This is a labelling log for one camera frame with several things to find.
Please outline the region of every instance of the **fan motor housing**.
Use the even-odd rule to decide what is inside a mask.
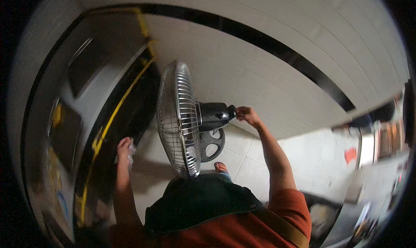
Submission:
[[[236,116],[236,107],[225,103],[199,102],[198,120],[201,122],[199,131],[213,131],[226,126]]]

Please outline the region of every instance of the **wall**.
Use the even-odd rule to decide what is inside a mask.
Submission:
[[[22,193],[20,136],[29,93],[49,51],[81,12],[76,0],[42,0],[28,21],[16,49],[8,81],[7,129],[10,155]]]
[[[346,113],[321,88],[273,55],[211,28],[148,15],[163,69],[180,58],[203,101],[254,107],[277,138],[347,121],[381,104],[408,79],[405,50],[380,0],[80,0],[86,8],[163,3],[208,11],[284,43],[352,101]],[[242,123],[235,124],[251,131]]]

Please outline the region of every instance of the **plastic bag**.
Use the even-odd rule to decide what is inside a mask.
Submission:
[[[128,171],[130,172],[133,168],[133,155],[136,154],[136,147],[134,146],[134,139],[130,138],[131,142],[130,145],[128,146]],[[119,162],[119,156],[117,155],[116,160],[114,161],[114,163],[118,164]]]

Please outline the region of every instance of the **jeans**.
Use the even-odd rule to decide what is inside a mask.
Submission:
[[[221,171],[219,174],[226,175],[226,176],[227,176],[227,178],[229,178],[229,179],[230,179],[230,181],[232,181],[232,180],[231,180],[231,177],[230,177],[230,174],[228,174],[228,172],[226,172],[226,171]]]

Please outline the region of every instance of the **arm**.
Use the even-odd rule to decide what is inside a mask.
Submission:
[[[270,173],[270,199],[281,189],[296,189],[292,167],[288,158],[253,108],[238,107],[237,119],[239,121],[247,121],[260,135],[266,164]]]
[[[128,173],[128,146],[130,138],[126,137],[120,141],[117,146],[119,163],[117,165],[117,181],[114,190],[114,213],[117,223],[127,223],[143,226],[138,217],[132,186],[130,184],[130,175]]]

